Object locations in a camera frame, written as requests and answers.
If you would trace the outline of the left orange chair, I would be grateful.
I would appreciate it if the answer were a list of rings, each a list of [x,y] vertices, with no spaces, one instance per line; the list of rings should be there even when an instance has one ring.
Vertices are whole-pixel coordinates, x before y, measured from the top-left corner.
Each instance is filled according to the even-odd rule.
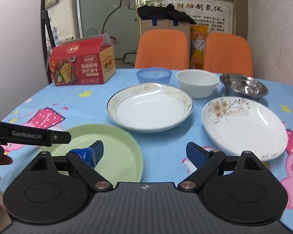
[[[188,39],[179,30],[149,30],[142,34],[134,67],[170,70],[189,68]]]

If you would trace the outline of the light green plastic plate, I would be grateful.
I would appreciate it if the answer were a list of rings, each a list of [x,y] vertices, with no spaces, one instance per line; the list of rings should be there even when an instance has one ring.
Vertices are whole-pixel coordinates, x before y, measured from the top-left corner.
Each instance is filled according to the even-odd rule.
[[[41,147],[39,152],[49,151],[52,156],[64,156],[74,148],[86,148],[96,141],[104,145],[103,157],[95,170],[113,186],[118,182],[140,182],[143,157],[137,141],[125,130],[104,124],[85,124],[70,128],[69,144]]]

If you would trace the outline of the white ribbed bowl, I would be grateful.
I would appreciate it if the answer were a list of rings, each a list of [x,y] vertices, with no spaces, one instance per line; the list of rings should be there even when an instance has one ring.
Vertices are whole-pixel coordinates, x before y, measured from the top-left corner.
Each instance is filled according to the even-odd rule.
[[[192,98],[209,97],[220,82],[219,76],[212,72],[197,69],[180,70],[176,73],[180,88]]]

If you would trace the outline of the blue translucent plastic bowl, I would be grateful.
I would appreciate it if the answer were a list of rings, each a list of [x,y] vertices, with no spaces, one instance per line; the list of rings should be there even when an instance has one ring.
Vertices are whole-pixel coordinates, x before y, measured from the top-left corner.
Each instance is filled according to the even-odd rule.
[[[172,71],[166,68],[145,68],[136,73],[139,83],[168,84],[171,80]]]

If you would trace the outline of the yellow snack bag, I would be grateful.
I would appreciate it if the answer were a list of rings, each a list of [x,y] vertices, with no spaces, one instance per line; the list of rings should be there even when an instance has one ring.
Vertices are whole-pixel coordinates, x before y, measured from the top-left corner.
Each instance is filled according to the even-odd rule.
[[[208,35],[208,26],[191,25],[190,26],[190,69],[203,69],[204,52],[206,37]]]

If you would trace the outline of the orange chair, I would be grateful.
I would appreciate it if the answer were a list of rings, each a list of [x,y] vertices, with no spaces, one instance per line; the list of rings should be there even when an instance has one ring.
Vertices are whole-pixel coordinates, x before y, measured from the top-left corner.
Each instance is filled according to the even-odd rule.
[[[210,33],[206,38],[203,69],[220,74],[254,76],[251,49],[240,36]]]
[[[134,67],[170,70],[189,68],[188,39],[179,30],[149,30],[142,34]]]

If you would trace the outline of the gold-rimmed white plate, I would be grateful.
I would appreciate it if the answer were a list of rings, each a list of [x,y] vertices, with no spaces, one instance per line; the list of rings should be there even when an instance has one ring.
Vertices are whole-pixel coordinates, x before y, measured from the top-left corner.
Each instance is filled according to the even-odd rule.
[[[159,133],[185,121],[193,99],[180,88],[142,83],[124,88],[107,101],[106,112],[116,124],[138,133]]]

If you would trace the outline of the floral white plate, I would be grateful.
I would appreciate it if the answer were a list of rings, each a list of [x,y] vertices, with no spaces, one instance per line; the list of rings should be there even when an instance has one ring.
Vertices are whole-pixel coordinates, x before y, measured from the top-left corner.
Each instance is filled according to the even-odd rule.
[[[261,161],[286,150],[288,136],[280,118],[265,105],[242,97],[219,97],[202,110],[204,129],[217,149],[241,155],[251,151]]]

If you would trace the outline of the black cloth on box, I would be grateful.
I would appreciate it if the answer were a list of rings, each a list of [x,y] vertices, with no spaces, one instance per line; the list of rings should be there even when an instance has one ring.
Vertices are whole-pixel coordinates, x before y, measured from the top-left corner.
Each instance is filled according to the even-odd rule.
[[[195,25],[196,22],[185,12],[180,12],[171,4],[166,7],[144,5],[137,9],[138,16],[141,20],[172,20],[178,22],[188,22]]]

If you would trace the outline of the red cracker box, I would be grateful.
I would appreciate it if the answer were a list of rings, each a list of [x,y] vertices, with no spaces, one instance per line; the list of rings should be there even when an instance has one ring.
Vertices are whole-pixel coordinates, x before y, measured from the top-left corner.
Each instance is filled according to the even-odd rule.
[[[78,39],[53,48],[49,67],[56,86],[105,84],[116,73],[109,34]]]

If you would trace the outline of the right orange chair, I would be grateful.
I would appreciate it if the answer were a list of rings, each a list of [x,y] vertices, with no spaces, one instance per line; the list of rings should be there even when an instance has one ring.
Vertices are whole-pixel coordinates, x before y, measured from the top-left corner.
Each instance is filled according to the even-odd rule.
[[[203,69],[220,74],[254,76],[251,49],[240,36],[210,33],[206,38]]]

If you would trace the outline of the stainless steel bowl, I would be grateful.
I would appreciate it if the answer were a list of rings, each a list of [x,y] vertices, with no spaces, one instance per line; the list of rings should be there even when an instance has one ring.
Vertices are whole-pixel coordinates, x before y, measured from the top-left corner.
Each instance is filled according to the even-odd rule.
[[[241,74],[222,74],[220,81],[227,96],[259,100],[268,95],[268,88],[255,78]]]

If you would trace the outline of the brown cardboard box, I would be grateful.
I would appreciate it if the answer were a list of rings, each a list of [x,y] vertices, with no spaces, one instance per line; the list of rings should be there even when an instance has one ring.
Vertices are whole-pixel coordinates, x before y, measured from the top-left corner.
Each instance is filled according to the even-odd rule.
[[[149,30],[179,30],[190,40],[190,23],[170,19],[148,19],[141,21],[141,34]]]

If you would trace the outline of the wall poster with text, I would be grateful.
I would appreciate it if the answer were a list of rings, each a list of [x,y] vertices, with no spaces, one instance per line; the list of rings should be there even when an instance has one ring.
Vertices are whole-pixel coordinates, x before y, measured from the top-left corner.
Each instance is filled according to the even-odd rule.
[[[173,5],[189,15],[198,25],[207,25],[210,32],[235,33],[236,4],[223,0],[140,0],[138,6],[166,7]]]

